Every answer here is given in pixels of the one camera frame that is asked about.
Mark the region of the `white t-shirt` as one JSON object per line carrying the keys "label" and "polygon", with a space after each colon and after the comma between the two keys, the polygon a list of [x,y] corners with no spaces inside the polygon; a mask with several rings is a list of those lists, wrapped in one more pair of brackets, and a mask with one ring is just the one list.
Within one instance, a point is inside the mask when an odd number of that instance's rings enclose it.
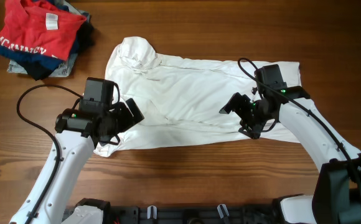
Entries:
{"label": "white t-shirt", "polygon": [[235,113],[220,114],[234,93],[250,95],[253,72],[264,62],[192,60],[157,53],[142,37],[127,37],[106,65],[105,78],[118,84],[116,99],[133,99],[143,120],[119,135],[117,146],[98,146],[109,157],[116,151],[193,146],[243,140]]}

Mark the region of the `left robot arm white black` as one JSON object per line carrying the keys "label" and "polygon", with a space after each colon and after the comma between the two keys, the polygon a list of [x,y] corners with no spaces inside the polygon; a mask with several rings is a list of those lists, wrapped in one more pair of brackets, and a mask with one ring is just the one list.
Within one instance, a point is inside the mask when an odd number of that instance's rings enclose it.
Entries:
{"label": "left robot arm white black", "polygon": [[118,135],[143,120],[133,99],[113,102],[82,98],[65,109],[50,134],[49,156],[11,223],[61,223],[80,171],[100,144],[117,145]]}

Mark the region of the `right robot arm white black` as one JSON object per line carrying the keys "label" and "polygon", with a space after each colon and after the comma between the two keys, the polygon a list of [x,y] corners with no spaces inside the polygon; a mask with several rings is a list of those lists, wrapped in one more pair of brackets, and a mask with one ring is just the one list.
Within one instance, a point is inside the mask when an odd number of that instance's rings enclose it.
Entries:
{"label": "right robot arm white black", "polygon": [[277,200],[281,223],[361,223],[361,151],[349,144],[318,112],[301,86],[261,89],[251,101],[235,93],[220,109],[236,113],[239,132],[258,139],[269,120],[282,124],[314,161],[319,178],[313,195]]}

